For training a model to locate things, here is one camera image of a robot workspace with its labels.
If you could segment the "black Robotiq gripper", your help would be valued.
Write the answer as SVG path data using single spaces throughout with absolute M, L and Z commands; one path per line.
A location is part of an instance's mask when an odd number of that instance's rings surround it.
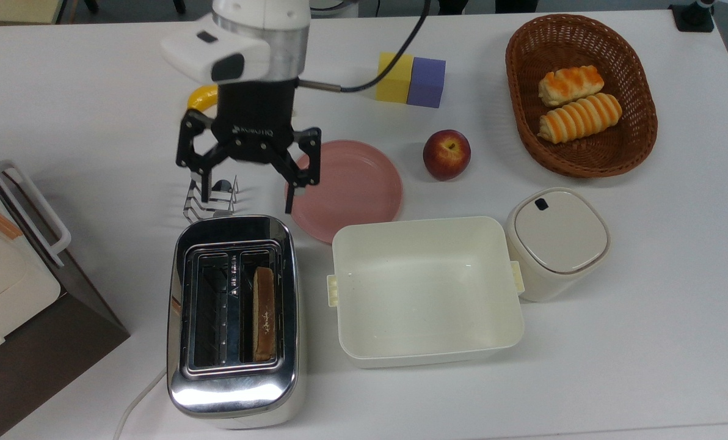
M 291 127 L 297 81 L 249 81 L 220 84 L 217 87 L 215 120 L 198 109 L 188 109 L 180 123 L 176 163 L 200 177 L 200 200 L 208 203 L 211 170 L 224 159 L 268 163 L 288 184 L 284 211 L 291 214 L 296 191 L 316 186 L 321 179 L 321 131 L 317 127 L 294 131 Z M 211 129 L 217 145 L 199 154 L 194 139 Z M 297 143 L 309 159 L 300 168 L 288 152 Z

